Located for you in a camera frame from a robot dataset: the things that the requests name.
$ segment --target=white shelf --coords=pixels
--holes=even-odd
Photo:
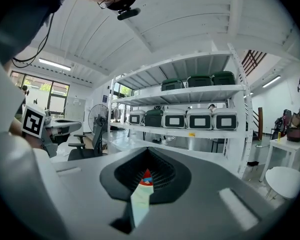
[[[157,144],[157,143],[153,143],[141,139],[135,139],[132,137],[115,139],[109,145],[112,145],[119,151],[128,151],[136,148],[153,147],[153,148],[178,152],[189,157],[212,162],[214,164],[222,166],[232,174],[238,176],[236,171],[233,169],[233,166],[231,166],[229,160],[222,153],[211,153],[211,152],[188,150],[188,149],[168,146],[164,144]]]
[[[160,86],[166,79],[188,77],[201,74],[212,75],[225,70],[232,53],[228,50],[212,52],[195,52],[188,55],[177,55],[154,64],[144,65],[115,82],[132,90]]]
[[[112,122],[111,126],[124,128],[132,131],[139,131],[151,134],[161,134],[166,136],[203,138],[203,139],[237,139],[245,138],[246,132],[237,130],[192,130],[131,125],[127,123]]]
[[[112,100],[111,103],[125,104],[132,107],[217,103],[225,102],[237,92],[245,89],[246,87],[241,84],[191,87],[118,98]]]

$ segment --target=camera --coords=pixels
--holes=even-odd
[[[125,8],[123,10],[118,10],[117,19],[119,21],[123,21],[125,19],[137,16],[140,13],[140,11],[141,10],[139,8],[131,9],[130,7]]]

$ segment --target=metal shelving unit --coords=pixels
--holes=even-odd
[[[112,100],[111,103],[120,103],[132,107],[222,103],[246,87],[239,85],[213,85],[183,88],[165,91],[150,91],[145,94]]]
[[[151,134],[160,134],[166,136],[191,137],[203,139],[236,139],[245,138],[246,133],[238,130],[193,130],[193,129],[175,129],[163,127],[139,126],[128,123],[112,122],[112,126],[125,128],[132,131],[139,131]]]
[[[252,145],[253,135],[253,110],[250,94],[250,88],[241,61],[234,47],[229,43],[228,51],[197,52],[190,55],[179,55],[166,59],[151,65],[142,66],[140,69],[128,73],[118,79],[113,79],[111,84],[111,93],[113,93],[116,82],[131,88],[132,90],[148,89],[147,92],[125,98],[112,100],[109,98],[109,106],[112,103],[129,105],[131,107],[148,106],[171,106],[171,105],[190,105],[205,103],[225,103],[229,108],[235,108],[237,111],[238,128],[237,130],[189,130],[161,127],[148,127],[129,125],[127,123],[111,123],[111,110],[109,110],[108,130],[110,125],[118,128],[125,128],[132,131],[160,134],[166,136],[177,136],[185,138],[204,138],[204,139],[226,139],[222,158],[212,159],[217,156],[216,153],[199,152],[184,150],[177,147],[167,147],[158,145],[180,153],[211,161],[234,172],[242,178],[245,171]],[[191,87],[175,90],[161,91],[158,87],[162,81],[170,78],[179,78],[186,80],[189,76],[195,74],[212,75],[214,72],[223,71],[229,61],[232,59],[236,66],[236,84],[235,85],[213,85],[202,87]],[[153,147],[154,144],[144,140],[132,140],[128,138],[127,147]]]

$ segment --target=red object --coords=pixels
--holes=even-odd
[[[146,169],[146,171],[142,177],[142,180],[140,180],[139,184],[141,184],[143,186],[153,186],[154,185],[154,183],[152,181],[151,173],[148,169]]]

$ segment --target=black cable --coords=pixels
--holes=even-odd
[[[41,44],[44,42],[44,40],[47,40],[47,39],[48,39],[48,36],[46,35],[46,36],[44,37],[44,39],[41,41],[41,43],[39,44],[38,49],[36,50],[37,55],[38,55],[38,51],[39,51],[39,49],[40,49]],[[29,64],[27,64],[27,65],[25,65],[25,66],[17,66],[17,65],[15,64],[15,62],[14,62],[13,59],[12,59],[11,61],[12,61],[12,64],[13,64],[16,68],[18,68],[18,69],[23,69],[23,68],[26,68],[26,67],[28,67],[29,65],[31,65],[32,62],[35,61],[35,59],[36,59],[36,57],[34,57],[33,60],[32,60]]]
[[[46,46],[46,43],[47,43],[47,41],[48,41],[48,37],[49,37],[49,34],[50,34],[50,30],[51,30],[52,22],[53,22],[53,20],[54,20],[54,16],[55,16],[55,14],[52,14],[48,32],[47,32],[46,36],[43,38],[43,40],[41,41],[41,43],[39,44],[38,50],[37,50],[37,52],[36,52],[36,55],[34,55],[34,56],[32,56],[31,58],[28,58],[28,59],[17,59],[17,58],[14,57],[14,58],[12,59],[12,63],[13,63],[13,65],[14,65],[15,67],[17,67],[17,68],[19,68],[19,69],[22,69],[22,68],[25,68],[25,67],[29,66],[31,63],[34,62],[34,60],[35,60],[36,57],[39,55],[39,53],[41,53],[41,51],[44,49],[44,47]],[[32,60],[32,61],[31,61],[28,65],[26,65],[26,66],[17,66],[17,65],[14,63],[13,60],[15,60],[16,62],[20,62],[20,63],[22,63],[22,62],[28,62],[28,61],[31,61],[31,60]]]

